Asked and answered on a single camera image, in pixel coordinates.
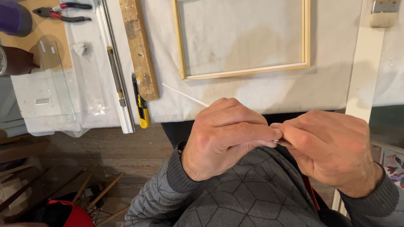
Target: yellow utility knife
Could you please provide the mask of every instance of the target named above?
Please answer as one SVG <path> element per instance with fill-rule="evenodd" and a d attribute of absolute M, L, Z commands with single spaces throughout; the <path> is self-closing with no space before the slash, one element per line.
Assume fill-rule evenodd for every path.
<path fill-rule="evenodd" d="M 132 83 L 136 95 L 137 113 L 139 114 L 140 127 L 147 128 L 150 126 L 149 111 L 147 109 L 146 101 L 142 98 L 142 96 L 140 96 L 135 74 L 132 74 Z"/>

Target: man's right hand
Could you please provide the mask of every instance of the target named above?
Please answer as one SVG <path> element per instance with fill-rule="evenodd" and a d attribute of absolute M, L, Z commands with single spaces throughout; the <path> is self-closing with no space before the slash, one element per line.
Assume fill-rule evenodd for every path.
<path fill-rule="evenodd" d="M 281 137 L 261 114 L 237 99 L 222 98 L 196 116 L 181 163 L 192 180 L 207 180 L 224 173 L 256 147 L 276 147 L 272 140 Z"/>
<path fill-rule="evenodd" d="M 283 124 L 285 144 L 303 174 L 335 186 L 345 195 L 368 195 L 382 178 L 370 153 L 366 121 L 341 113 L 310 111 Z"/>

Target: colorful painting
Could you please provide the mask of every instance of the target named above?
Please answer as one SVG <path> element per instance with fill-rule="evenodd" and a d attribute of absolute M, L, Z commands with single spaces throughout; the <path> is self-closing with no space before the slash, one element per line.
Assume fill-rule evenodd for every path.
<path fill-rule="evenodd" d="M 382 165 L 389 178 L 404 189 L 404 154 L 384 148 Z"/>

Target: white cord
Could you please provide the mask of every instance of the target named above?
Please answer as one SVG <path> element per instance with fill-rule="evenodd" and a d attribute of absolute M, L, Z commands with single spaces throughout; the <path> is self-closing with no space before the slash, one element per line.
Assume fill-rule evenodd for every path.
<path fill-rule="evenodd" d="M 184 94 L 184 93 L 182 93 L 181 91 L 179 91 L 179 90 L 177 90 L 177 89 L 175 89 L 175 88 L 173 88 L 173 87 L 168 86 L 167 84 L 164 84 L 164 83 L 163 83 L 163 85 L 166 86 L 166 87 L 168 87 L 168 88 L 170 88 L 170 89 L 172 89 L 172 90 L 174 90 L 174 91 L 176 91 L 176 92 L 178 92 L 178 93 L 180 93 L 181 95 L 184 95 L 184 96 L 186 96 L 186 97 L 188 97 L 188 98 L 194 100 L 194 101 L 197 102 L 197 103 L 200 103 L 200 104 L 202 104 L 202 105 L 204 105 L 204 106 L 206 106 L 206 107 L 209 107 L 209 105 L 207 105 L 207 104 L 205 104 L 205 103 L 203 103 L 203 102 L 201 102 L 201 101 L 199 101 L 199 100 L 197 100 L 197 99 L 194 99 L 194 98 L 192 98 L 191 96 L 189 96 L 189 95 L 187 95 L 187 94 Z"/>

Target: sweater sleeve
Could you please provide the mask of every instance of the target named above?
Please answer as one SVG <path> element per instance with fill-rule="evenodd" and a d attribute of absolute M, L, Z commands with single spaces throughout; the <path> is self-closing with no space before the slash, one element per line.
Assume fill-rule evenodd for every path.
<path fill-rule="evenodd" d="M 404 190 L 384 173 L 383 179 L 368 196 L 351 198 L 341 193 L 353 226 L 404 226 Z"/>
<path fill-rule="evenodd" d="M 185 173 L 178 148 L 140 190 L 125 216 L 123 227 L 172 226 L 182 215 L 184 200 L 199 182 Z"/>

